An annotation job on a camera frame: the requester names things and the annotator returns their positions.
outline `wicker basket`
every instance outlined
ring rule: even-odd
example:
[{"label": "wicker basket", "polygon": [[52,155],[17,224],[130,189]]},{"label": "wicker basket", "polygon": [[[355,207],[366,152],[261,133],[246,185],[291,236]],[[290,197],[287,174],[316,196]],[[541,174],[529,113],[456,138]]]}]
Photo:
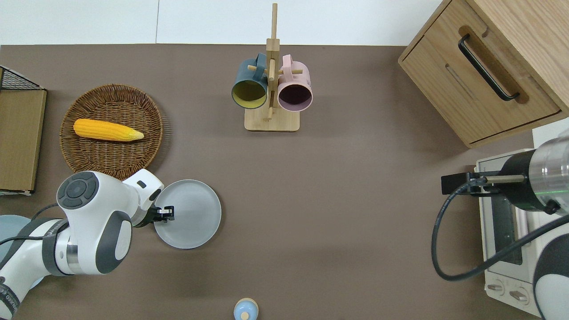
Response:
[{"label": "wicker basket", "polygon": [[[122,142],[80,137],[73,130],[79,118],[126,125],[142,132],[144,138]],[[74,172],[99,171],[124,180],[152,162],[162,135],[162,116],[149,95],[128,85],[107,84],[75,100],[61,123],[59,142]]]}]

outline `corn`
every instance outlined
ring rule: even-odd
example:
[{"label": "corn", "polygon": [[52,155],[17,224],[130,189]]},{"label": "corn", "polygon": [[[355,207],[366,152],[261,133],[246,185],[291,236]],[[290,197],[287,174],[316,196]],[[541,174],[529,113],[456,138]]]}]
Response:
[{"label": "corn", "polygon": [[144,134],[120,124],[107,121],[77,119],[73,129],[78,136],[111,141],[132,141],[144,138]]}]

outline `blue mug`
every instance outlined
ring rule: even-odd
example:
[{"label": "blue mug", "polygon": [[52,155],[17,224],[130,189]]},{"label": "blue mug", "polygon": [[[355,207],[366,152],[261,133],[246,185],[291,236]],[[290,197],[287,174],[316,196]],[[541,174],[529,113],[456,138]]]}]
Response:
[{"label": "blue mug", "polygon": [[[257,70],[249,70],[253,65]],[[267,100],[267,56],[259,53],[256,59],[247,59],[241,63],[231,90],[231,97],[236,104],[245,109],[257,109]]]}]

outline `white backdrop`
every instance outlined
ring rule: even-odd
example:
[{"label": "white backdrop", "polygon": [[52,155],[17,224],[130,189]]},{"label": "white backdrop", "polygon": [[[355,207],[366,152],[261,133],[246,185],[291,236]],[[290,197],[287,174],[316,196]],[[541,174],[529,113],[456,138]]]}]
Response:
[{"label": "white backdrop", "polygon": [[441,0],[0,0],[0,44],[406,46]]}]

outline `wooden cabinet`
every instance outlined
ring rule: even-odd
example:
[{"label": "wooden cabinet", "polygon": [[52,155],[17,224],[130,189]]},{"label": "wooden cabinet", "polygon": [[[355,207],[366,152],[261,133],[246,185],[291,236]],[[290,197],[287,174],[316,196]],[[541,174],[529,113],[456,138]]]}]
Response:
[{"label": "wooden cabinet", "polygon": [[399,64],[480,146],[569,115],[567,17],[563,0],[445,0]]}]

